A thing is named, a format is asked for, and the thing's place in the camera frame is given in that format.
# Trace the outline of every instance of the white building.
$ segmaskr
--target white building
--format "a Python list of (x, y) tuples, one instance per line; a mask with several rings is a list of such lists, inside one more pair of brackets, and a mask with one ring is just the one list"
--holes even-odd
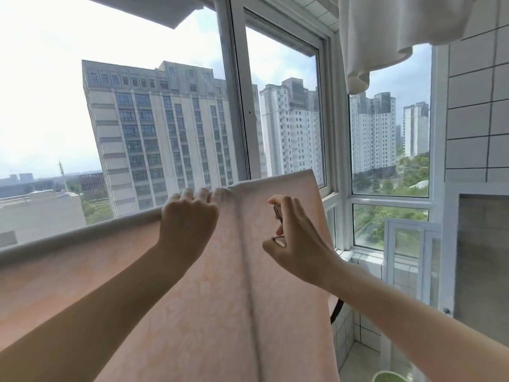
[(212, 69), (163, 62), (150, 70), (86, 60), (82, 69), (115, 216), (162, 205), (186, 187), (238, 182), (226, 82)]
[(297, 78), (267, 84), (260, 91), (268, 176), (310, 168), (318, 184), (324, 184), (318, 101), (318, 93), (305, 89)]
[(403, 108), (405, 156), (429, 152), (429, 105), (419, 102)]
[(86, 225), (80, 196), (53, 190), (0, 200), (0, 248), (69, 232)]
[(396, 173), (396, 98), (390, 93), (350, 97), (352, 173)]

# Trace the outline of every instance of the white curtain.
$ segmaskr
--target white curtain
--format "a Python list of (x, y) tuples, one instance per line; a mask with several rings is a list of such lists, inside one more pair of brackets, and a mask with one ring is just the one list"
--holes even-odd
[(463, 36), (473, 0), (338, 0), (348, 93), (370, 84), (370, 71), (402, 62), (412, 46)]

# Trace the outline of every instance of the left hand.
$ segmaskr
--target left hand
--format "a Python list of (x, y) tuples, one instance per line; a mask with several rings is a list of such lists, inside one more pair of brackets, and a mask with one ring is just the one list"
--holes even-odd
[(159, 240), (155, 248), (164, 265), (183, 276), (201, 256), (220, 215), (221, 191), (192, 189), (172, 195), (162, 208)]

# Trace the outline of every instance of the pink roller blind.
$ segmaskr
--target pink roller blind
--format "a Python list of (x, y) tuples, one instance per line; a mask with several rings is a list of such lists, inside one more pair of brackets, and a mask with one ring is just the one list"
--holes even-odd
[[(127, 337), (97, 381), (338, 381), (328, 294), (261, 248), (278, 221), (267, 199), (301, 199), (330, 242), (311, 171), (223, 189), (207, 249)], [(0, 349), (142, 255), (153, 222), (0, 270)]]

